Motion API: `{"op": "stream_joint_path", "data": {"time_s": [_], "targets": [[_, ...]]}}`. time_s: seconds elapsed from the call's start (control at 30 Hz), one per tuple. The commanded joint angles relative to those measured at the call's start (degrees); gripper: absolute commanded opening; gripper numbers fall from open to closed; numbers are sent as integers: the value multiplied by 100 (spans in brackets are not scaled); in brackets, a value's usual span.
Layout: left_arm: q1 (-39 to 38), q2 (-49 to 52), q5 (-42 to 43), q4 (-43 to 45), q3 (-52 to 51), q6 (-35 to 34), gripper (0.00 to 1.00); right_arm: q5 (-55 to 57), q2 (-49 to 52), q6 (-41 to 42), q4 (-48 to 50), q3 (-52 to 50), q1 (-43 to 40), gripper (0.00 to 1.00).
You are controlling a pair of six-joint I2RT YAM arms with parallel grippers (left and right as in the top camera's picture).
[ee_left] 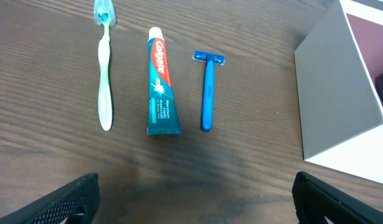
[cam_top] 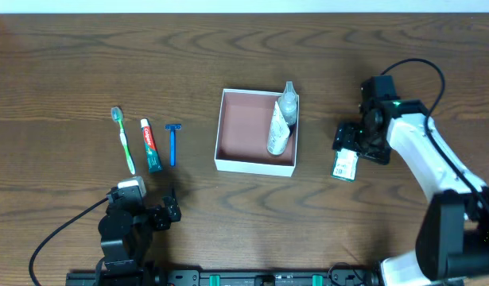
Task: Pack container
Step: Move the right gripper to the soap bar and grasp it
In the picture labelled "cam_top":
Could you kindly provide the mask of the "white cosmetic tube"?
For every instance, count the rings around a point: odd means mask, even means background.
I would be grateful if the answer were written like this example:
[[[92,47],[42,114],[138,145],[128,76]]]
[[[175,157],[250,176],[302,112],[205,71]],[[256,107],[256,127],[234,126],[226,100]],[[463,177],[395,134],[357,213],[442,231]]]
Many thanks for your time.
[[[267,141],[267,151],[274,156],[280,156],[288,144],[290,129],[281,112],[280,106],[274,104],[274,112],[271,118],[270,131]]]

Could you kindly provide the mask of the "green white toothbrush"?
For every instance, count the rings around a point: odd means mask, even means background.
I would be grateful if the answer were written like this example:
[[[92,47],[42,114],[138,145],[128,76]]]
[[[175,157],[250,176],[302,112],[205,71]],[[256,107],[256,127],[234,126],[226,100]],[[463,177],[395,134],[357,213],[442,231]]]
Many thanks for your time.
[[[124,124],[123,124],[124,123],[124,116],[123,116],[123,112],[122,112],[121,108],[118,106],[112,107],[111,108],[111,117],[112,117],[112,120],[114,122],[116,122],[119,126],[119,138],[120,138],[122,147],[124,149],[128,169],[130,170],[130,173],[132,175],[135,175],[136,169],[135,169],[134,162],[133,162],[132,156],[130,154],[129,146],[128,146],[126,132],[124,129]]]

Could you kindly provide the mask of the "green white soap packet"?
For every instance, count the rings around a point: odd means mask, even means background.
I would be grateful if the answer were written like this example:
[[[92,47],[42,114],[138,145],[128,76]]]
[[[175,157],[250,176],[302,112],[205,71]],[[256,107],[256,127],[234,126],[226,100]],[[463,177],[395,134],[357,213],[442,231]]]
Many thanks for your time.
[[[353,182],[355,180],[358,159],[359,157],[355,151],[348,149],[336,151],[331,176],[339,180]]]

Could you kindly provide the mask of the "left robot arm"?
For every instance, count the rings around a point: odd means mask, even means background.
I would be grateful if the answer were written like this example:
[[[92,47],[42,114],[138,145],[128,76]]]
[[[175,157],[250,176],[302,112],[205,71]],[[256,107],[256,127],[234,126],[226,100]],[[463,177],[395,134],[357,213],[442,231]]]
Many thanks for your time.
[[[144,197],[138,186],[113,187],[107,194],[109,205],[98,231],[108,279],[156,280],[154,263],[145,262],[145,255],[153,233],[179,222],[181,211],[174,189],[162,198],[163,204],[154,207],[146,207]]]

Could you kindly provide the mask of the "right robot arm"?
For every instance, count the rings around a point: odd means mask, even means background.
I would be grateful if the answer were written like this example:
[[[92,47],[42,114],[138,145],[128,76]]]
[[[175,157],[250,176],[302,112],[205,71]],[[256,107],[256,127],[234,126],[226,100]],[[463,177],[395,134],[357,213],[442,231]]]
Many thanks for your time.
[[[438,133],[419,100],[402,100],[389,75],[361,85],[360,122],[339,124],[332,177],[355,179],[358,159],[386,165],[397,152],[429,203],[413,250],[381,261],[372,285],[436,285],[489,275],[489,187]]]

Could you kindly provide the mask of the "clear spray bottle dark liquid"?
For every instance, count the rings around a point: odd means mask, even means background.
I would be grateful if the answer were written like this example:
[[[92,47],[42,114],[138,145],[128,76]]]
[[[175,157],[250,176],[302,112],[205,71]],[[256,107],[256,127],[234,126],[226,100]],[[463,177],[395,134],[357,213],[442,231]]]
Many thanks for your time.
[[[293,87],[293,82],[287,81],[285,84],[285,90],[278,100],[278,105],[290,131],[293,131],[294,126],[297,123],[297,104],[298,94]]]

